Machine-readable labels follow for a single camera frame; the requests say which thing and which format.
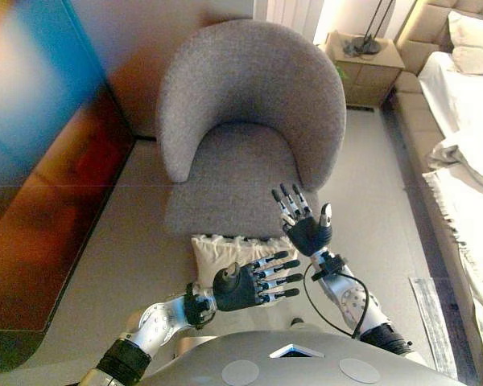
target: power cord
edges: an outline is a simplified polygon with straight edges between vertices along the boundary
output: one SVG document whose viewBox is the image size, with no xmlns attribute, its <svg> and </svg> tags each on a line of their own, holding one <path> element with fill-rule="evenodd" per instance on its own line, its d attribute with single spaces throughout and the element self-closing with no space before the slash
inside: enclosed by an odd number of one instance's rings
<svg viewBox="0 0 483 386">
<path fill-rule="evenodd" d="M 306 270 L 304 271 L 304 275 L 303 275 L 303 287 L 304 287 L 304 292 L 306 293 L 306 296 L 308 297 L 308 301 L 310 302 L 310 304 L 312 305 L 313 309 L 316 311 L 316 313 L 329 325 L 331 326 L 332 328 L 334 328 L 335 330 L 341 332 L 342 334 L 345 334 L 345 335 L 348 335 L 350 336 L 352 339 L 357 339 L 359 338 L 360 336 L 360 329 L 361 329 L 361 325 L 363 324 L 363 321 L 365 320 L 365 316 L 367 315 L 367 310 L 369 309 L 369 290 L 367 289 L 367 286 L 365 285 L 365 283 L 363 281 L 361 281 L 360 279 L 356 278 L 356 277 L 353 277 L 353 276 L 349 276 L 349 275 L 346 275 L 345 273 L 336 273 L 337 275 L 339 276 L 343 276 L 343 277 L 347 277 L 348 279 L 351 279 L 351 280 L 354 280 L 356 281 L 359 285 L 361 285 L 363 287 L 363 290 L 365 291 L 365 305 L 363 306 L 363 313 L 361 314 L 361 317 L 360 317 L 360 320 L 358 321 L 356 327 L 354 328 L 354 331 L 352 334 L 350 334 L 349 332 L 347 331 L 344 331 L 342 330 L 341 328 L 339 328 L 338 326 L 336 326 L 335 324 L 333 324 L 332 322 L 329 322 L 321 313 L 320 311 L 316 308 L 315 304 L 313 304 L 313 301 L 312 299 L 310 298 L 309 296 L 309 292 L 308 292 L 308 288 L 306 287 L 306 274 L 308 273 L 308 270 L 311 268 L 312 266 L 312 263 L 310 263 L 308 265 L 308 267 L 306 268 Z"/>
<path fill-rule="evenodd" d="M 347 332 L 347 331 L 344 331 L 342 330 L 341 328 L 339 328 L 339 326 L 329 322 L 321 313 L 320 311 L 318 310 L 318 308 L 316 308 L 315 304 L 313 304 L 313 301 L 312 299 L 310 298 L 309 296 L 309 292 L 308 292 L 308 288 L 306 288 L 306 273 L 308 273 L 308 270 L 311 268 L 312 266 L 312 263 L 309 263 L 308 267 L 306 268 L 306 270 L 304 271 L 304 275 L 303 275 L 303 287 L 304 287 L 304 292 L 306 293 L 306 296 L 308 297 L 308 300 L 309 300 L 309 303 L 312 305 L 313 307 L 313 310 L 316 311 L 316 313 L 329 325 L 331 326 L 332 328 L 334 328 L 335 330 L 338 330 L 339 332 L 341 332 L 342 334 L 345 334 L 347 336 L 350 336 L 352 338 L 352 335 Z"/>
</svg>

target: gray floor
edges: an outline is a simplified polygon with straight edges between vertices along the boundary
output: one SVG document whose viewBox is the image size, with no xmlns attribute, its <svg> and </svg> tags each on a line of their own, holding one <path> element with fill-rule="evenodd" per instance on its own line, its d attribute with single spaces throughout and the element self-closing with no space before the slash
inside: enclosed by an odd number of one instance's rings
<svg viewBox="0 0 483 386">
<path fill-rule="evenodd" d="M 138 142 L 66 289 L 39 350 L 0 385 L 65 385 L 93 367 L 136 309 L 181 293 L 196 276 L 188 238 L 165 235 L 163 208 L 169 192 L 154 142 Z M 384 312 L 414 342 L 430 367 L 433 359 L 408 277 L 429 277 L 426 259 L 392 143 L 379 112 L 348 111 L 347 134 L 320 201 L 333 206 L 332 250 L 378 297 Z M 301 269 L 307 259 L 302 258 Z M 337 309 L 320 287 L 313 301 L 341 326 Z M 305 295 L 275 306 L 219 313 L 200 335 L 283 329 L 300 316 L 333 332 Z M 147 374 L 172 355 L 173 341 Z"/>
</svg>

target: armchair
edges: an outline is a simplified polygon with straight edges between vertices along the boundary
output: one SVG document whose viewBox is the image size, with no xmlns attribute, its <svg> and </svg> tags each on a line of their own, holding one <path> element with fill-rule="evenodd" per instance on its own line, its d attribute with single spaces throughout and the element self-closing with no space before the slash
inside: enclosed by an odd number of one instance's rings
<svg viewBox="0 0 483 386">
<path fill-rule="evenodd" d="M 199 30 L 160 88 L 156 138 L 175 183 L 176 234 L 281 236 L 270 189 L 297 183 L 318 213 L 345 131 L 341 80 L 328 57 L 271 23 Z"/>
</svg>

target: nightstand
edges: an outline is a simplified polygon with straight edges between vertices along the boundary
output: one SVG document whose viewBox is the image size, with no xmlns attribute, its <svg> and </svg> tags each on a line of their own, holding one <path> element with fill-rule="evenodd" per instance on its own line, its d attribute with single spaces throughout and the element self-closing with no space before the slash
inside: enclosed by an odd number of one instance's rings
<svg viewBox="0 0 483 386">
<path fill-rule="evenodd" d="M 354 37 L 334 31 L 329 34 L 325 51 L 345 74 L 342 83 L 347 105 L 379 107 L 404 69 L 403 60 L 389 39 L 376 39 L 381 44 L 381 51 L 376 55 L 346 55 L 345 41 L 350 42 Z"/>
</svg>

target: upholstered headboard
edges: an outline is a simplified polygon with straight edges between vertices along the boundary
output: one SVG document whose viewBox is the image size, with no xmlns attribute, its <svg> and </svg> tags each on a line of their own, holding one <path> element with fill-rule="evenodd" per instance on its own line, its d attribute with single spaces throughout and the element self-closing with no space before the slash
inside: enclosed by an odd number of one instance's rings
<svg viewBox="0 0 483 386">
<path fill-rule="evenodd" d="M 418 74 L 434 51 L 452 51 L 451 10 L 483 19 L 483 0 L 417 0 L 397 40 L 406 71 Z"/>
</svg>

